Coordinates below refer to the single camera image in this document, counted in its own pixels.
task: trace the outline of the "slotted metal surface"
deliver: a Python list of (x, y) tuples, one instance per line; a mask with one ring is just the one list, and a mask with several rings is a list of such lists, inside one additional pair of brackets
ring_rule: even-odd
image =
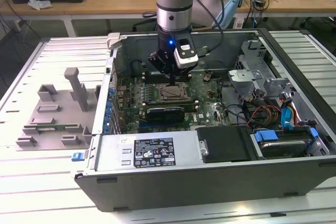
[[(65, 68), (71, 65), (79, 67), (80, 80), (86, 87), (99, 84), (100, 76), (104, 72), (105, 59), (109, 54), (106, 54), (107, 48), (102, 49), (105, 41), (106, 37), (57, 38), (40, 44), (32, 54), (22, 76), (0, 102), (0, 122), (2, 122), (0, 123), (2, 133), (0, 138), (0, 223), (29, 221), (29, 223), (92, 224), (98, 221), (99, 223), (140, 224), (184, 220), (183, 223), (273, 224), (331, 223), (330, 221), (336, 220), (336, 178), (327, 180), (303, 197), (103, 213), (96, 209), (71, 176), (74, 172), (80, 171), (83, 166), (81, 162), (71, 161), (71, 156), (76, 151), (17, 152), (15, 140), (37, 104), (39, 97), (36, 92), (40, 83), (50, 81), (57, 89), (69, 89), (70, 86), (62, 74)], [(96, 49), (90, 48), (90, 52), (87, 52), (89, 44), (100, 46)], [(47, 46), (51, 48), (50, 45), (60, 45), (63, 49), (66, 46), (68, 49), (57, 50), (56, 47), (46, 51), (45, 48)], [(323, 59), (319, 55), (311, 57)], [(324, 87), (319, 89), (330, 97), (336, 94), (336, 89), (332, 91), (322, 90)], [(287, 216), (272, 218), (270, 212), (282, 212)]]
[[(335, 57), (311, 35), (300, 31), (270, 32), (310, 83), (317, 89), (333, 111), (336, 111), (336, 61)], [(273, 61), (282, 77), (283, 70)]]

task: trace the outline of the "blue clip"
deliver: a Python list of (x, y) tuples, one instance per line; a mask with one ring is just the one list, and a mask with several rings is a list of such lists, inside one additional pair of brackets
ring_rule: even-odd
[(104, 131), (109, 131), (109, 130), (110, 130), (110, 127), (108, 127), (107, 125), (103, 125), (103, 130), (104, 130)]
[(109, 123), (110, 122), (110, 118), (108, 116), (104, 117), (104, 123)]
[(113, 103), (112, 102), (107, 102), (106, 103), (106, 108), (112, 108), (112, 106), (113, 106)]
[(273, 130), (258, 131), (254, 134), (254, 137), (258, 143), (261, 141), (276, 141), (279, 139), (277, 133)]
[(71, 158), (71, 161), (73, 162), (79, 162), (79, 161), (84, 161), (85, 158), (84, 158), (84, 153), (83, 152), (75, 152), (73, 155), (72, 155), (72, 158)]
[(108, 116), (110, 116), (112, 114), (112, 110), (111, 109), (106, 109), (105, 110), (105, 114), (107, 114)]
[(315, 128), (310, 128), (309, 129), (311, 135), (313, 136), (314, 139), (317, 139), (319, 136), (319, 133), (317, 132), (317, 130)]
[(116, 91), (113, 88), (109, 88), (109, 97), (114, 96), (115, 92)]
[(285, 107), (282, 109), (281, 113), (281, 125), (282, 127), (287, 127), (288, 129), (292, 130), (293, 126), (290, 125), (290, 119), (292, 117), (292, 111), (290, 108)]

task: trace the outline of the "motherboard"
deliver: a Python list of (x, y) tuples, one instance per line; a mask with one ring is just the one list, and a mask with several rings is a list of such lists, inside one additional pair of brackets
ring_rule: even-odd
[(230, 125), (219, 103), (219, 78), (193, 73), (188, 82), (146, 82), (119, 78), (118, 116), (124, 134), (188, 131), (198, 127)]

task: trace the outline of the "warning label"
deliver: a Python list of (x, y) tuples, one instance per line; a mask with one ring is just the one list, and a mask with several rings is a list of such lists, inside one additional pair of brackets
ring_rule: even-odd
[(176, 165), (172, 138), (134, 141), (134, 166), (136, 168)]

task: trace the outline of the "green circuit board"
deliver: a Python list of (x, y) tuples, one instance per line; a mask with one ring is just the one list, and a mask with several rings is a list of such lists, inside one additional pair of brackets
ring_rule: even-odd
[[(189, 82), (177, 83), (183, 95), (176, 96), (175, 91), (165, 91), (167, 84), (145, 84), (141, 79), (124, 78), (118, 89), (121, 90), (118, 92), (120, 112), (125, 118), (123, 133), (188, 131), (202, 126), (230, 125), (218, 100), (217, 79), (204, 82), (203, 78), (204, 73), (194, 73)], [(176, 107), (185, 111), (182, 123), (147, 123), (145, 115), (148, 109)]]

